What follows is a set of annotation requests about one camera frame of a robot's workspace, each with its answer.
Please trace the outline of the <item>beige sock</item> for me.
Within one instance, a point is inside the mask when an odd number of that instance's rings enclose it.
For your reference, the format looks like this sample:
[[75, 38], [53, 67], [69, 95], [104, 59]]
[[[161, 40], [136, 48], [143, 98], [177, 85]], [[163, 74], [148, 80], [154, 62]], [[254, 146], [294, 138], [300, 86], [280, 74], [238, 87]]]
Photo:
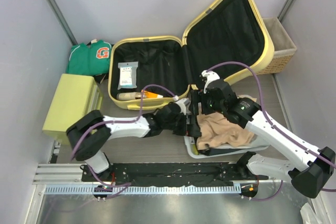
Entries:
[[201, 136], [196, 141], [198, 150], [217, 148], [224, 144], [232, 147], [245, 146], [255, 136], [254, 133], [231, 123], [218, 112], [200, 114], [197, 116], [197, 122], [201, 131]]

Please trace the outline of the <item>yellow hard-shell suitcase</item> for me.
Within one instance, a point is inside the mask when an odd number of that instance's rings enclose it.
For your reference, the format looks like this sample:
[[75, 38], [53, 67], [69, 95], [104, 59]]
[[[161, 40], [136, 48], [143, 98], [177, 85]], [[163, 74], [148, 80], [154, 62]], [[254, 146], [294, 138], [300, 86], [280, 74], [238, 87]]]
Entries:
[[[273, 59], [274, 45], [254, 0], [215, 0], [184, 30], [181, 38], [152, 36], [126, 38], [111, 53], [108, 94], [116, 106], [127, 110], [154, 110], [177, 95], [202, 89], [201, 73], [214, 68], [234, 84], [265, 69]], [[118, 63], [138, 62], [137, 87], [163, 95], [159, 99], [119, 101]]]

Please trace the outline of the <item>white plastic mesh basket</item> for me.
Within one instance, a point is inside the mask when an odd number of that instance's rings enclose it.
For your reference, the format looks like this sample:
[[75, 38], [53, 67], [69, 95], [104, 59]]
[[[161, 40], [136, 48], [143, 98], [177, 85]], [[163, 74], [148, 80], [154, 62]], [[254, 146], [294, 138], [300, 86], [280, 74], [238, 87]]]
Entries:
[[[199, 109], [200, 109], [200, 114], [203, 114], [201, 103], [199, 103]], [[269, 144], [265, 140], [255, 135], [252, 141], [248, 145], [245, 145], [245, 146], [232, 147], [229, 144], [224, 144], [217, 148], [198, 150], [197, 145], [196, 145], [197, 139], [198, 137], [188, 137], [188, 136], [184, 137], [184, 142], [187, 148], [187, 152], [190, 157], [195, 158], [195, 159], [241, 154], [247, 151], [252, 151], [252, 152], [262, 151], [269, 147]]]

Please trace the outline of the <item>grey white garment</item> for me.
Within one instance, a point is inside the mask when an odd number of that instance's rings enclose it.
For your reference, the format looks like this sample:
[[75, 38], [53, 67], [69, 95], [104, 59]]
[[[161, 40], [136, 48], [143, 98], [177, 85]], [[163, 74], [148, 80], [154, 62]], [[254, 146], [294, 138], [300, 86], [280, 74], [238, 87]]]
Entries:
[[261, 110], [255, 98], [235, 94], [212, 97], [202, 94], [199, 114], [190, 136], [195, 138], [195, 148], [200, 155], [218, 156], [245, 151], [260, 151], [269, 147], [264, 139], [247, 130], [252, 116]]

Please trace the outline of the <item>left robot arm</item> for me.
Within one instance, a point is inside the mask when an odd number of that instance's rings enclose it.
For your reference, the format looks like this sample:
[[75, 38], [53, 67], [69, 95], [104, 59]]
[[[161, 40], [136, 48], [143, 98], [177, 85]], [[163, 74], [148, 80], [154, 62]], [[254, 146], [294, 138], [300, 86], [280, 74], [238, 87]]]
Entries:
[[70, 159], [85, 162], [88, 170], [105, 182], [111, 177], [112, 169], [101, 149], [109, 140], [154, 137], [164, 130], [179, 136], [200, 137], [197, 116], [188, 113], [188, 104], [188, 99], [181, 99], [132, 118], [113, 118], [93, 110], [66, 130], [72, 148]]

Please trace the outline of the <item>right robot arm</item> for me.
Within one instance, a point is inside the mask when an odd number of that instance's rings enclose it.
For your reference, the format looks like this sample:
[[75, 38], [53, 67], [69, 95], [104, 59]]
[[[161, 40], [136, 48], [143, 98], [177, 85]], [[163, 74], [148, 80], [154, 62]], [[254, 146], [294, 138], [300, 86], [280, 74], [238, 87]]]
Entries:
[[205, 90], [191, 92], [192, 113], [219, 113], [277, 149], [287, 161], [266, 158], [253, 152], [242, 157], [237, 166], [242, 179], [264, 175], [286, 182], [302, 195], [316, 198], [335, 169], [335, 151], [318, 148], [279, 125], [262, 107], [249, 97], [238, 97], [223, 80], [211, 82]]

